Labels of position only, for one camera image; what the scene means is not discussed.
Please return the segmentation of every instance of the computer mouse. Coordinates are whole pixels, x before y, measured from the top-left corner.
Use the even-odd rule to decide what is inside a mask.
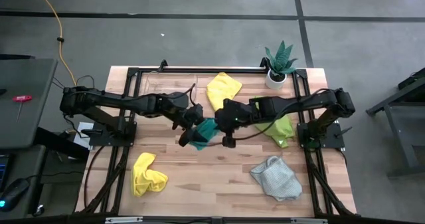
[[[28,188],[29,182],[25,178],[18,178],[9,184],[0,197],[0,211],[13,210]]]

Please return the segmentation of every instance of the wooden tabletop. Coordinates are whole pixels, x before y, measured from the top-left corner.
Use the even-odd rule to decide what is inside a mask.
[[[121,94],[124,91],[127,66],[111,68],[107,92]],[[322,68],[307,69],[310,91],[327,88],[325,72]],[[140,94],[152,92],[170,93],[185,91],[197,80],[195,102],[202,104],[204,117],[213,117],[214,110],[207,98],[207,84],[216,74],[143,74]],[[288,77],[281,90],[271,90],[264,84],[265,74],[231,74],[242,83],[242,89],[234,100],[248,102],[254,96],[295,96],[293,80]],[[118,110],[105,108],[112,115]],[[316,110],[319,116],[323,110]],[[292,125],[299,122],[297,114],[290,114]],[[172,123],[164,117],[148,120],[137,116],[137,133],[134,146],[130,149],[120,215],[155,215],[155,216],[223,216],[223,217],[313,217],[311,194],[307,178],[307,169],[303,150],[299,148],[298,139],[288,140],[289,147],[279,148],[274,141],[259,135],[244,141],[238,141],[235,149],[223,146],[208,147],[197,151],[187,145],[178,145],[180,129],[172,130]],[[258,132],[254,126],[241,128],[235,137],[243,137]],[[221,141],[222,135],[212,141]],[[97,194],[103,185],[108,170],[112,148],[105,147],[94,161],[88,180],[88,201]],[[90,152],[87,166],[94,155]],[[156,160],[149,167],[169,177],[162,192],[148,191],[142,197],[135,197],[130,191],[130,177],[133,164],[143,152],[156,154]],[[295,201],[276,201],[263,194],[249,171],[268,156],[282,156],[295,171],[302,184],[303,193]],[[327,180],[338,198],[345,206],[355,212],[353,194],[343,156],[335,150],[323,150],[323,159]],[[83,209],[83,187],[76,206],[76,211]],[[321,188],[317,188],[322,210],[325,210]],[[114,198],[115,184],[110,195]]]

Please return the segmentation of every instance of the gray cloth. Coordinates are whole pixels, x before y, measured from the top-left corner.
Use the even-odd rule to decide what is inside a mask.
[[[302,187],[294,171],[278,156],[270,156],[251,170],[252,177],[261,185],[265,194],[278,201],[295,200]]]

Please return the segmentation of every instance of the yellow towel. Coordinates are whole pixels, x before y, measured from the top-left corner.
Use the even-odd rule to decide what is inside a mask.
[[[207,96],[214,110],[223,108],[223,100],[225,98],[233,99],[233,97],[242,88],[242,84],[226,73],[219,73],[208,85]]]
[[[162,191],[167,184],[168,177],[165,174],[147,168],[153,163],[155,156],[142,153],[134,163],[131,172],[131,190],[136,197],[141,197],[146,191]]]

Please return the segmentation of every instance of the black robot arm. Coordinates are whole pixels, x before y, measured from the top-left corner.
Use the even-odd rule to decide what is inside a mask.
[[[342,88],[318,90],[312,95],[300,98],[251,98],[248,104],[225,99],[223,104],[223,108],[215,112],[215,121],[218,129],[226,134],[222,140],[223,145],[229,148],[236,145],[238,138],[233,138],[232,134],[239,127],[273,122],[292,112],[326,108],[318,119],[307,124],[309,138],[316,139],[326,135],[327,127],[336,119],[348,118],[355,112],[349,93],[344,92]]]
[[[124,117],[111,116],[97,106],[130,110],[146,118],[164,116],[173,121],[173,129],[180,126],[185,130],[179,140],[180,145],[184,146],[190,140],[206,142],[192,129],[193,125],[200,124],[204,120],[203,108],[200,104],[187,108],[188,105],[189,97],[182,92],[130,97],[77,86],[64,88],[60,110],[64,116],[73,117],[82,114],[105,126],[110,135],[121,138],[134,133],[134,125],[127,122]]]

